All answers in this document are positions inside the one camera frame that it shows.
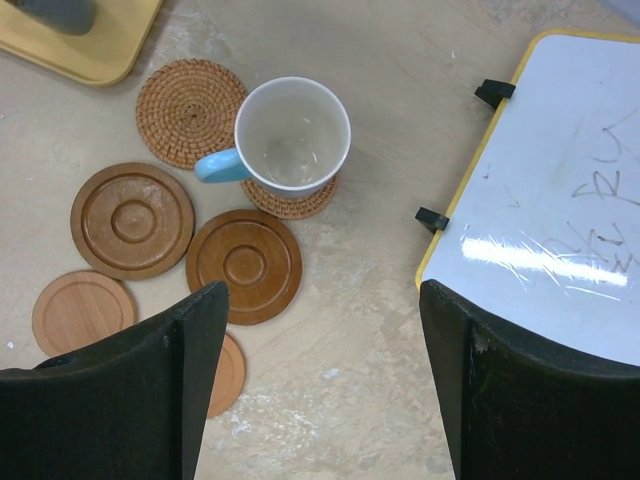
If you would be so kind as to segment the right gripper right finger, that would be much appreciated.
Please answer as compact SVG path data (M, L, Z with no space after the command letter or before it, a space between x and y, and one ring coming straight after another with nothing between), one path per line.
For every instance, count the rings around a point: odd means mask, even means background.
M456 478L638 478L638 367L551 341L435 280L419 308Z

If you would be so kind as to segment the blue grey mug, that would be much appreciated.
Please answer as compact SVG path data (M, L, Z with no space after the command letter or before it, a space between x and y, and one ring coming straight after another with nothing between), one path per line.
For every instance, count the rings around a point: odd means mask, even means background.
M25 0L17 8L57 32L75 36L92 29L96 14L93 0Z

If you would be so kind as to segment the plain orange wooden coaster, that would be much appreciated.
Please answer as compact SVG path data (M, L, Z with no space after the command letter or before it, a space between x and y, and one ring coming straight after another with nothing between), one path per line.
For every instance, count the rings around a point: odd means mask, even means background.
M98 342L137 321L137 305L129 290L89 270L53 280L38 296L32 312L35 340L50 357Z

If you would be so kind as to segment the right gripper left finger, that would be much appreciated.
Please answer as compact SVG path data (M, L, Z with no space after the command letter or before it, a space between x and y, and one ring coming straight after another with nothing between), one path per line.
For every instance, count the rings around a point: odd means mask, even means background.
M215 281L92 345L3 370L2 477L193 478L228 311Z

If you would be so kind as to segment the woven rattan coaster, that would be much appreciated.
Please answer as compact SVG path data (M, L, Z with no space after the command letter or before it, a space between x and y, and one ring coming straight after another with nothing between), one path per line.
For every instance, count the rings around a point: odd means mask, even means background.
M269 193L254 180L240 185L249 200L262 212L284 220L310 218L326 208L336 194L339 176L335 175L318 191L304 197L285 198Z
M180 59L156 70L136 102L136 125L162 162L191 170L204 156L234 146L234 125L247 90L227 68Z

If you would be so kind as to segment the dark ringed wooden coaster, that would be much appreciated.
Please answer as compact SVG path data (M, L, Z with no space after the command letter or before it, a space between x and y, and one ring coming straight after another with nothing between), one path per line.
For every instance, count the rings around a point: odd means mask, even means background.
M145 280L172 269L195 228L191 196L165 170L126 162L92 175L70 213L73 242L97 271L119 280Z

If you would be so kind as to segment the light blue mug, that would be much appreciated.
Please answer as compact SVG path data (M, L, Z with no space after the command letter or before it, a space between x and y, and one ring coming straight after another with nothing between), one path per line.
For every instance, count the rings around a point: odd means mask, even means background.
M329 88L303 77L280 77L241 104L234 146L194 166L202 183L254 180L285 198L309 196L342 168L352 141L345 106Z

